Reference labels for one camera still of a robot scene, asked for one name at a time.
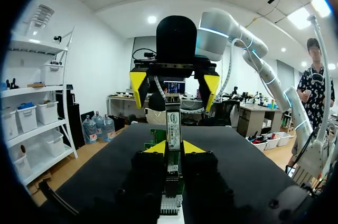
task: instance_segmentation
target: wooden floor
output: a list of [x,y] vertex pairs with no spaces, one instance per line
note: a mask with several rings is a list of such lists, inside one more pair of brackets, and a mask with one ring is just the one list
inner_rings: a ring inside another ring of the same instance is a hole
[[[264,154],[276,163],[281,169],[285,169],[285,165],[288,163],[291,157],[291,149],[294,144],[294,138],[291,138],[289,143],[286,146],[276,147],[272,150],[264,151]],[[79,158],[75,159],[73,154],[66,157],[58,164],[50,168],[51,178],[48,181],[51,189],[58,189],[65,181],[71,178],[75,172],[81,168],[90,158],[92,158],[98,151],[107,145],[106,142],[97,142],[94,144],[86,144],[85,146],[78,149]],[[39,190],[37,193],[32,195],[33,200],[40,206],[45,201],[46,198]]]

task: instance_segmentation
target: cap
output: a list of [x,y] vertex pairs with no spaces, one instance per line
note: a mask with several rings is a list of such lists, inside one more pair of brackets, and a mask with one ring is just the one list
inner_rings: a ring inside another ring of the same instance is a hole
[[318,47],[320,49],[318,40],[316,38],[309,38],[307,40],[307,50],[309,50],[310,47],[313,47],[313,46]]

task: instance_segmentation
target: office chair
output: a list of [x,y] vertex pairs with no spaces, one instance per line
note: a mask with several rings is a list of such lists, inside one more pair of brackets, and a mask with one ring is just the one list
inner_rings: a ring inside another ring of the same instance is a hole
[[238,101],[227,100],[221,103],[214,103],[210,112],[214,113],[213,117],[204,118],[199,122],[200,126],[231,126],[231,111]]

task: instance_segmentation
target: computer monitor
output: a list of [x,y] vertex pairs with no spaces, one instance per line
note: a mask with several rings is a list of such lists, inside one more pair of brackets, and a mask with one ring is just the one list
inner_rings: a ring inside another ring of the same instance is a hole
[[167,86],[167,92],[169,94],[184,94],[185,82],[184,81],[164,81],[164,85]]

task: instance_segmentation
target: ceiling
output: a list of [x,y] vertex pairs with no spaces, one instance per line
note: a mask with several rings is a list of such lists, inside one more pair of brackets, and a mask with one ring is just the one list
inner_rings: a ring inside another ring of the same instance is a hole
[[[228,11],[242,25],[247,26],[254,17],[271,13],[254,21],[248,29],[261,38],[269,47],[268,56],[279,59],[290,66],[303,71],[301,62],[310,64],[306,51],[306,41],[315,34],[311,27],[298,30],[286,18],[294,10],[305,6],[310,14],[315,13],[311,0],[81,0],[94,13],[125,37],[148,36],[156,34],[156,24],[149,25],[147,18],[155,15],[160,21],[169,15],[184,15],[198,24],[201,13],[210,7]],[[330,17],[320,18],[324,41],[329,55],[329,63],[338,64],[338,49],[333,33],[333,20]],[[338,77],[338,69],[331,71]]]

